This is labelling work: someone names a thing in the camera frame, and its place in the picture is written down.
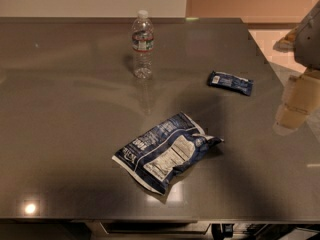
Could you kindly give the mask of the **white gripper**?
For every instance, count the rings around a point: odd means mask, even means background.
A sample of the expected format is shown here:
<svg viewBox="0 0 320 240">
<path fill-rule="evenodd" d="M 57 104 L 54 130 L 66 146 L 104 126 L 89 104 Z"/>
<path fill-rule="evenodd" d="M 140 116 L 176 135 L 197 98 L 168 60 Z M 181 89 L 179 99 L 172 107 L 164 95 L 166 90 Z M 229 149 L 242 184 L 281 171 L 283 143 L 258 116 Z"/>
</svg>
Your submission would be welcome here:
<svg viewBox="0 0 320 240">
<path fill-rule="evenodd" d="M 290 75 L 275 116 L 276 133 L 293 133 L 320 106 L 320 0 L 300 22 L 294 41 L 294 59 L 310 67 Z"/>
</svg>

